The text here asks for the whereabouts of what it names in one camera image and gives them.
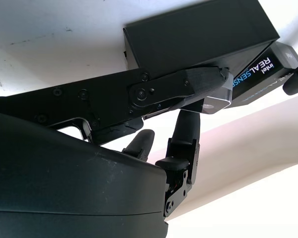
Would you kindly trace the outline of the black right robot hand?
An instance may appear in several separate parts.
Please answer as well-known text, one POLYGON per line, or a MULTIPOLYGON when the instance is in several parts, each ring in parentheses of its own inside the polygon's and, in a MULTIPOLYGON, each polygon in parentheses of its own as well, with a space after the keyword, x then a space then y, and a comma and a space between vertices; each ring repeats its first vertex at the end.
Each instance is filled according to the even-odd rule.
POLYGON ((0 97, 0 238, 164 238, 227 68, 138 68, 0 97))

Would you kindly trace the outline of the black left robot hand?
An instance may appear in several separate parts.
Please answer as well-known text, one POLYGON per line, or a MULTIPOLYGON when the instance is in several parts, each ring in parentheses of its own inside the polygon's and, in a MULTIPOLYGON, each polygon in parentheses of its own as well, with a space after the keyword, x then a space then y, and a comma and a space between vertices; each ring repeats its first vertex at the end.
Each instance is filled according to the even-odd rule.
POLYGON ((294 70, 288 80, 283 84, 283 91, 289 96, 298 93, 298 68, 294 70))

